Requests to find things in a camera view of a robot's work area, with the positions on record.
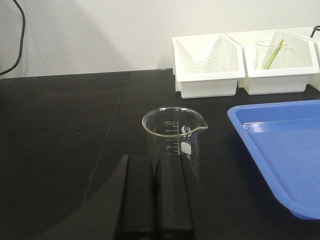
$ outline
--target white plastic tray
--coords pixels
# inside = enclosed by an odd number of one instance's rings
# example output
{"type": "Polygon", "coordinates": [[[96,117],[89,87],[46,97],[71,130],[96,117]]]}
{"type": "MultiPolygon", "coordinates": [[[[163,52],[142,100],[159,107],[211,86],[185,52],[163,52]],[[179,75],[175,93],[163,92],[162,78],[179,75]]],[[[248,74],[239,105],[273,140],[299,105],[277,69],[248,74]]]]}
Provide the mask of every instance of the white plastic tray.
{"type": "Polygon", "coordinates": [[[182,98],[236,94],[238,79],[245,76],[239,44],[220,33],[173,37],[172,46],[175,90],[182,98]]]}
{"type": "Polygon", "coordinates": [[[311,74],[319,73],[315,46],[312,41],[283,30],[261,30],[227,33],[244,49],[247,76],[239,81],[249,95],[303,92],[310,83],[311,74]],[[285,39],[293,48],[294,67],[262,69],[255,67],[256,42],[285,39]]]}

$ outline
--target glass rim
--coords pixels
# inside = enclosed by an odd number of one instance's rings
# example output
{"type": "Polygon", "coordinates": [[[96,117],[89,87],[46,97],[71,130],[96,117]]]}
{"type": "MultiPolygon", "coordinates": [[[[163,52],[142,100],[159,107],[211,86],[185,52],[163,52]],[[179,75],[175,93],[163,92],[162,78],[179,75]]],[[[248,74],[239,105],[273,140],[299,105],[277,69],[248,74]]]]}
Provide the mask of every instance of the glass rim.
{"type": "Polygon", "coordinates": [[[281,40],[271,39],[271,40],[267,40],[267,41],[259,40],[259,41],[256,41],[255,44],[260,46],[260,47],[267,47],[267,48],[285,47],[285,46],[289,45],[288,42],[285,42],[285,43],[279,45],[280,42],[281,42],[281,40]]]}
{"type": "Polygon", "coordinates": [[[182,106],[165,106],[165,107],[159,107],[159,108],[155,108],[151,111],[148,111],[142,118],[142,126],[143,128],[147,131],[147,133],[150,133],[152,135],[155,135],[155,136],[158,136],[158,137],[163,137],[163,138],[169,138],[169,139],[176,139],[176,138],[180,138],[180,137],[185,137],[185,136],[188,136],[192,133],[195,133],[199,130],[205,130],[208,128],[208,124],[207,122],[205,121],[205,119],[201,116],[201,114],[199,112],[197,112],[196,110],[194,109],[191,109],[191,108],[188,108],[188,107],[182,107],[182,106]],[[181,111],[189,111],[189,112],[192,112],[193,114],[195,114],[195,116],[198,116],[200,118],[200,120],[204,123],[204,126],[198,126],[194,129],[192,129],[191,131],[188,131],[186,133],[181,133],[181,134],[170,134],[170,135],[167,135],[167,134],[161,134],[161,133],[157,133],[157,132],[154,132],[154,131],[151,131],[147,126],[146,126],[146,122],[147,122],[147,118],[151,115],[151,114],[154,114],[156,112],[160,112],[160,111],[166,111],[166,110],[169,110],[169,111],[172,111],[172,110],[181,110],[181,111]]]}

